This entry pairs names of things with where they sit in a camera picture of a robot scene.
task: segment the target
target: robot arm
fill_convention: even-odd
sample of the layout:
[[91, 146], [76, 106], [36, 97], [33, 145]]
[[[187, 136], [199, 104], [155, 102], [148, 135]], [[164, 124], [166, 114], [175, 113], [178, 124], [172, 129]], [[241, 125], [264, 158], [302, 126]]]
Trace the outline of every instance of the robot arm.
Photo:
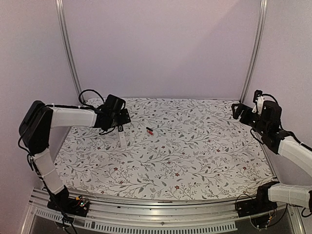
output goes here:
[[[270, 96], [274, 101], [265, 100], [264, 96]], [[312, 176], [312, 149], [300, 142], [293, 132], [282, 128], [280, 120], [282, 109], [276, 99], [256, 90], [253, 102], [255, 103], [253, 109], [242, 103], [233, 104], [234, 119], [240, 118], [241, 123], [251, 126], [254, 132], [261, 135], [262, 141], [257, 139], [261, 144], [265, 144], [275, 154], [288, 158]], [[258, 188], [256, 201], [258, 204], [254, 207], [259, 212], [265, 211], [263, 210], [265, 207], [271, 209], [274, 202], [278, 201], [305, 207], [312, 212], [312, 186], [269, 182]], [[238, 204], [238, 210], [246, 208], [246, 204], [242, 203]]]
[[125, 101], [113, 95], [109, 95], [98, 108], [45, 105], [41, 101], [32, 104], [19, 127], [19, 134], [27, 147], [30, 165], [50, 193], [52, 202], [48, 204], [49, 208], [80, 216], [86, 216], [88, 212], [87, 200], [69, 198], [68, 190], [56, 172], [49, 150], [50, 129], [84, 126], [107, 131], [131, 121], [124, 107]]

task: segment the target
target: zip tie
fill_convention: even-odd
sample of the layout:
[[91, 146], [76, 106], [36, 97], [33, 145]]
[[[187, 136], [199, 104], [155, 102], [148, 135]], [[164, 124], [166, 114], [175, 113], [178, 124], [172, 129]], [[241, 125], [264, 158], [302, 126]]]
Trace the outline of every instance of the zip tie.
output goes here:
[[56, 169], [54, 168], [52, 171], [48, 172], [47, 174], [41, 175], [42, 178], [45, 178], [46, 176], [48, 176], [49, 174], [51, 174], [53, 171], [55, 171]]

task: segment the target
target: floral tablecloth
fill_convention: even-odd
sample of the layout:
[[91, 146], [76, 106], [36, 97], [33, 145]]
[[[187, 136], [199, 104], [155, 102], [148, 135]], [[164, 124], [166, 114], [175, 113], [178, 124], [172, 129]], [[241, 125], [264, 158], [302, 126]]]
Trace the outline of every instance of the floral tablecloth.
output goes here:
[[[272, 180], [259, 143], [232, 118], [232, 101], [126, 98], [127, 148], [117, 129], [71, 128], [55, 166], [64, 184], [92, 193], [203, 200], [254, 194]], [[101, 104], [92, 98], [89, 103]], [[152, 128], [154, 135], [147, 133]]]

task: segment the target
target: metal frame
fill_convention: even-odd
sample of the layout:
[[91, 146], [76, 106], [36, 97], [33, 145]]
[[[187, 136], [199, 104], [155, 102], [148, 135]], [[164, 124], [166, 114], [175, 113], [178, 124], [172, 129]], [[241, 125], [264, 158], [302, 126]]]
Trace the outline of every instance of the metal frame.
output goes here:
[[298, 207], [288, 206], [288, 212], [294, 233], [306, 234]]
[[[79, 95], [81, 92], [81, 85], [78, 79], [69, 42], [63, 1], [56, 0], [56, 7], [64, 49], [66, 52], [75, 90], [77, 95]], [[245, 101], [248, 88], [251, 83], [262, 39], [266, 12], [267, 0], [261, 0], [253, 53], [240, 96], [241, 102]], [[272, 173], [275, 175], [272, 164], [267, 157], [267, 153], [265, 149], [263, 150], [271, 167]], [[115, 228], [116, 232], [117, 228], [119, 228], [119, 231], [120, 228], [131, 228], [132, 230], [136, 229], [137, 233], [138, 231], [139, 233], [144, 233], [142, 229], [145, 231], [158, 230], [160, 231], [158, 233], [162, 233], [162, 230], [164, 233], [165, 231], [167, 231], [167, 233], [168, 231], [170, 231], [170, 233], [171, 231], [173, 231], [172, 233], [175, 233], [174, 230], [179, 230], [181, 227], [184, 230], [188, 228], [189, 230], [193, 230], [193, 228], [200, 228], [200, 230], [203, 230], [208, 226], [216, 227], [223, 224], [227, 225], [242, 219], [238, 218], [237, 212], [234, 208], [235, 201], [233, 198], [208, 201], [159, 201], [91, 194], [88, 192], [75, 190], [71, 190], [70, 194], [71, 196], [84, 195], [89, 197], [91, 200], [88, 216], [86, 218], [75, 216], [74, 225], [85, 229], [96, 230], [95, 227], [98, 226], [103, 229], [104, 225], [106, 225], [107, 227]], [[54, 218], [56, 222], [59, 221], [58, 215], [60, 215], [60, 213], [46, 208], [48, 200], [49, 195], [47, 192], [34, 189], [29, 204], [27, 205], [27, 216], [21, 229], [22, 234], [28, 234], [30, 232], [35, 215], [41, 214], [41, 216], [44, 216], [42, 214], [44, 211], [47, 212], [45, 218]], [[279, 203], [279, 209], [283, 208], [284, 206]], [[295, 233], [305, 234], [298, 209], [289, 206], [288, 211]]]
[[257, 57], [258, 57], [258, 53], [259, 53], [260, 43], [261, 43], [264, 24], [265, 24], [265, 18], [266, 18], [266, 14], [267, 14], [267, 6], [268, 6], [268, 1], [267, 0], [261, 0], [259, 20], [258, 20], [258, 26], [257, 26], [257, 33], [256, 33], [254, 45], [253, 45], [253, 53], [252, 53], [252, 57], [251, 57], [249, 67], [247, 70], [243, 90], [242, 90], [242, 93], [241, 93], [241, 96], [239, 99], [239, 101], [242, 103], [246, 99], [246, 95], [247, 95], [247, 92], [248, 92], [248, 89], [250, 86], [250, 82], [251, 82], [252, 77], [253, 77], [254, 67], [255, 67], [255, 63], [257, 61]]
[[[62, 34], [62, 39], [64, 43], [64, 48], [68, 60], [68, 65], [71, 71], [71, 75], [73, 78], [73, 83], [76, 89], [77, 95], [79, 95], [82, 91], [80, 81], [78, 79], [76, 67], [75, 67], [75, 62], [72, 54], [72, 49], [69, 43], [69, 36], [67, 32], [67, 27], [66, 27], [66, 21], [65, 21], [65, 13], [64, 13], [64, 7], [63, 7], [63, 0], [56, 0], [56, 5], [57, 5], [57, 12], [58, 12], [58, 20], [59, 20], [59, 26], [60, 26], [60, 31]], [[255, 42], [253, 45], [253, 53], [252, 57], [248, 66], [246, 78], [244, 81], [243, 85], [243, 90], [240, 96], [239, 101], [244, 102], [246, 99], [246, 95], [248, 92], [248, 88], [250, 86], [250, 82], [253, 76], [254, 72], [254, 67], [255, 63], [257, 60], [259, 48], [260, 48], [260, 43], [262, 39], [262, 34], [263, 34], [263, 29], [264, 29], [264, 24], [265, 24], [265, 18], [266, 18], [266, 13], [267, 13], [267, 5], [268, 1], [267, 0], [261, 0], [260, 4], [260, 11], [259, 11], [259, 19], [258, 19], [258, 26], [257, 26], [257, 31], [256, 31], [256, 37], [255, 37]]]
[[79, 96], [79, 94], [81, 93], [81, 85], [78, 79], [77, 70], [75, 67], [74, 58], [72, 54], [72, 49], [69, 43], [69, 37], [68, 37], [66, 21], [65, 21], [64, 7], [63, 7], [63, 0], [56, 0], [56, 5], [57, 5], [57, 12], [58, 12], [59, 27], [60, 27], [60, 31], [62, 34], [62, 39], [64, 43], [64, 48], [66, 52], [69, 69], [72, 75], [76, 93]]
[[[187, 233], [224, 233], [236, 230], [235, 222], [265, 215], [239, 218], [235, 211], [235, 201], [209, 203], [205, 201], [162, 202], [140, 199], [133, 203], [132, 198], [99, 195], [89, 196], [91, 205], [86, 218], [73, 216], [74, 225], [102, 233], [141, 233], [141, 234], [187, 234]], [[34, 189], [29, 200], [29, 215], [25, 223], [29, 228], [22, 234], [28, 234], [34, 216], [40, 216], [61, 223], [61, 213], [46, 208], [49, 195]], [[285, 204], [278, 203], [278, 210], [284, 210]], [[305, 234], [298, 209], [289, 210], [293, 216], [293, 229]]]

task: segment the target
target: white wall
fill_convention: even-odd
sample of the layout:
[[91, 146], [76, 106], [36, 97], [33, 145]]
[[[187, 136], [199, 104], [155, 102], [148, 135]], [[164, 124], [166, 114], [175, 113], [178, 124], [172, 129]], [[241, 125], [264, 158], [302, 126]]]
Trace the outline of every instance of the white wall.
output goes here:
[[[285, 0], [268, 3], [267, 19], [246, 103], [261, 89], [282, 107], [284, 129], [312, 146], [312, 2]], [[312, 178], [289, 160], [270, 155], [281, 182], [312, 185]], [[304, 219], [312, 233], [312, 219]]]
[[[55, 1], [1, 1], [0, 34], [0, 233], [16, 234], [38, 184], [26, 153], [17, 147], [18, 127], [34, 100], [76, 104], [77, 97]], [[64, 133], [52, 131], [52, 152]]]
[[260, 0], [64, 1], [82, 89], [239, 99]]

